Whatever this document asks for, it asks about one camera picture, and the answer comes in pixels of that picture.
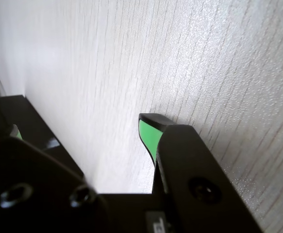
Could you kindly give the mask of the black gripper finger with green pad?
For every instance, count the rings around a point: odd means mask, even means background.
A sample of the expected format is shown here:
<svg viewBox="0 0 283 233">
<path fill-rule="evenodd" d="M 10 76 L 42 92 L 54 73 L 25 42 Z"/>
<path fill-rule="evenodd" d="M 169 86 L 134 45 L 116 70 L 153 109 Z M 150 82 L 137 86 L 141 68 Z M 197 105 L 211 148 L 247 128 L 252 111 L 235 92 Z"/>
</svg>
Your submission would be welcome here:
<svg viewBox="0 0 283 233">
<path fill-rule="evenodd" d="M 196 130 L 139 114 L 139 136 L 159 172 L 178 233 L 259 233 L 258 223 Z"/>
<path fill-rule="evenodd" d="M 95 191 L 54 158 L 0 131 L 0 233 L 110 233 Z"/>
</svg>

